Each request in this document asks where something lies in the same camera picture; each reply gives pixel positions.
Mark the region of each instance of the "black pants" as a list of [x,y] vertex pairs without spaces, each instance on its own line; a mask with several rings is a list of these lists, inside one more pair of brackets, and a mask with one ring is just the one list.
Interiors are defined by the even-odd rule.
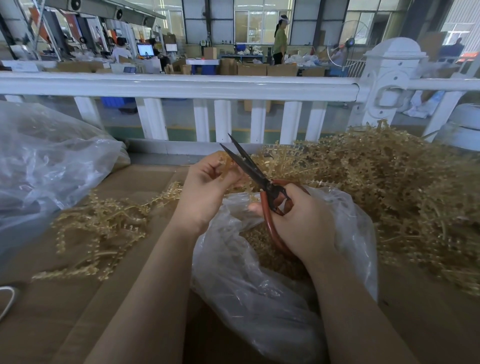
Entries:
[[282,52],[275,53],[273,55],[274,64],[282,64],[283,54]]

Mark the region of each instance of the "person in white shirt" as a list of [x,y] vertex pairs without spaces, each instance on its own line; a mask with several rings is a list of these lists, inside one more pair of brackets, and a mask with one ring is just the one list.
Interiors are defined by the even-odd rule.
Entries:
[[132,53],[126,48],[127,47],[127,40],[123,37],[117,38],[117,45],[113,49],[112,58],[115,59],[117,63],[119,63],[119,56],[133,59]]

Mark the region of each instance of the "hand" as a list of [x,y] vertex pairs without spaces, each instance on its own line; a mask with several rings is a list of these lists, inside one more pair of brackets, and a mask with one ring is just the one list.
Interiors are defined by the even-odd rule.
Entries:
[[[285,186],[293,208],[285,215],[272,213],[275,228],[288,248],[306,266],[318,261],[326,249],[334,247],[335,223],[327,203],[318,200],[294,184]],[[258,202],[248,206],[263,216]]]
[[210,154],[190,167],[172,217],[179,228],[198,236],[203,234],[222,205],[227,189],[245,176],[236,164],[220,176],[222,155],[222,152]]

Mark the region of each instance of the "right hand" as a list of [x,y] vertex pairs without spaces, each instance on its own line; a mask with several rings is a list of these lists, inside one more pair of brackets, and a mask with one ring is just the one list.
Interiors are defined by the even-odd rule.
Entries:
[[[334,247],[335,222],[325,201],[306,194],[292,183],[285,189],[293,208],[284,216],[272,213],[273,223],[288,248],[307,266]],[[248,209],[263,216],[258,202],[251,203]]]

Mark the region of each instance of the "green shirt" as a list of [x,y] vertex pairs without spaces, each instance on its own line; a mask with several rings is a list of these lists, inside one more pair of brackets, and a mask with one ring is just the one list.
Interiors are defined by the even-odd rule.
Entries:
[[284,51],[287,50],[287,35],[285,34],[285,29],[278,28],[275,35],[275,43],[273,44],[272,54],[277,54],[282,51],[282,47],[284,47]]

